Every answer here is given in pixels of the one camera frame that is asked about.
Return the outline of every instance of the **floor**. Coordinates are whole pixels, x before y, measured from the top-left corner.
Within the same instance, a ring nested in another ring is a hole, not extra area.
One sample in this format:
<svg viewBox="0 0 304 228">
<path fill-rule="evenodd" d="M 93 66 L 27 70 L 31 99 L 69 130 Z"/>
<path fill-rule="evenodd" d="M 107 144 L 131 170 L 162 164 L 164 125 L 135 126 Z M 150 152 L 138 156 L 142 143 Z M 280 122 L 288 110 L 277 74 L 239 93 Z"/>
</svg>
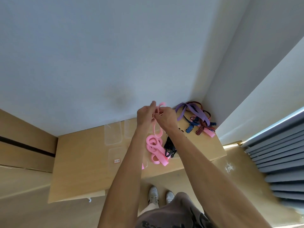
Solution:
<svg viewBox="0 0 304 228">
<path fill-rule="evenodd" d="M 268 184 L 263 181 L 263 175 L 241 149 L 231 149 L 227 154 L 213 163 L 245 193 L 272 226 L 302 222 L 301 215 L 279 204 L 278 199 L 269 190 Z M 158 188 L 160 206 L 165 204 L 167 190 L 173 193 L 183 191 L 202 210 L 185 170 L 178 170 L 142 180 L 139 211 L 148 204 L 147 192 L 152 184 Z M 45 187 L 1 199 L 1 227 L 97 227 L 104 196 L 93 198 L 91 203 L 88 199 L 78 199 L 47 204 L 48 191 L 49 187 Z"/>
</svg>

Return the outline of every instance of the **white sneaker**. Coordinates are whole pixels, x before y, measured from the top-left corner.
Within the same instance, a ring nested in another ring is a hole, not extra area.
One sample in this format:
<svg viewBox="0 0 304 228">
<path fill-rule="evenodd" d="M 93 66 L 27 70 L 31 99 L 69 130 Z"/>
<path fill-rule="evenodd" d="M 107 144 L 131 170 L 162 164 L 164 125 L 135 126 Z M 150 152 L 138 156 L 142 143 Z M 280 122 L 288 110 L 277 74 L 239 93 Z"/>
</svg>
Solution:
<svg viewBox="0 0 304 228">
<path fill-rule="evenodd" d="M 172 191 L 168 191 L 166 193 L 166 205 L 170 203 L 173 200 L 173 198 L 174 198 L 174 194 L 172 193 Z"/>
<path fill-rule="evenodd" d="M 158 192 L 155 186 L 152 186 L 148 193 L 148 203 L 154 203 L 158 206 Z"/>
</svg>

